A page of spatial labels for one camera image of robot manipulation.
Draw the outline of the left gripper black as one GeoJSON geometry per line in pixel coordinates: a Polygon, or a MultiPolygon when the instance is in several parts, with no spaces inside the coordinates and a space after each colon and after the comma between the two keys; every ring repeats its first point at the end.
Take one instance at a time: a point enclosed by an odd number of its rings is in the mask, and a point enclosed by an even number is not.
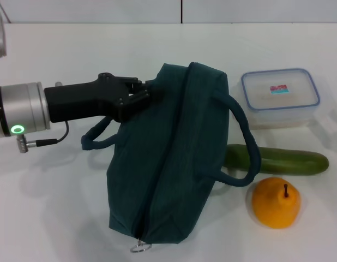
{"type": "Polygon", "coordinates": [[[44,93],[52,123],[95,116],[125,122],[163,99],[163,90],[151,90],[150,81],[110,73],[100,73],[92,82],[49,87],[44,93]]]}

